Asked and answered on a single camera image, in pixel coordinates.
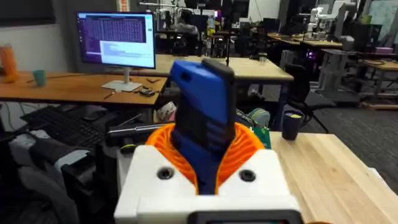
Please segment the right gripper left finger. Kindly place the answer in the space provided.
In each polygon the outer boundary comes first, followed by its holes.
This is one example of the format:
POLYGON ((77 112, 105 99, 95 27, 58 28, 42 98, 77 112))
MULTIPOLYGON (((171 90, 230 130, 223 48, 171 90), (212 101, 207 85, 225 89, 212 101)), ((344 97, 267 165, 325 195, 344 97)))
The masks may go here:
POLYGON ((172 145, 173 123, 136 148, 119 196, 116 223, 187 223, 185 203, 197 194, 197 176, 172 145))

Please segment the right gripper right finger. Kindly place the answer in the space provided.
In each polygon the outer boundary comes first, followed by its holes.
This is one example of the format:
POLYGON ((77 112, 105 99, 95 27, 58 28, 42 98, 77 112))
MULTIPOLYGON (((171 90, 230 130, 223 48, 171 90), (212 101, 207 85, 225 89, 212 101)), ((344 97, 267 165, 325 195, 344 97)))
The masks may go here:
POLYGON ((254 131, 235 123, 235 138, 216 173, 218 195, 289 195, 278 154, 254 131))

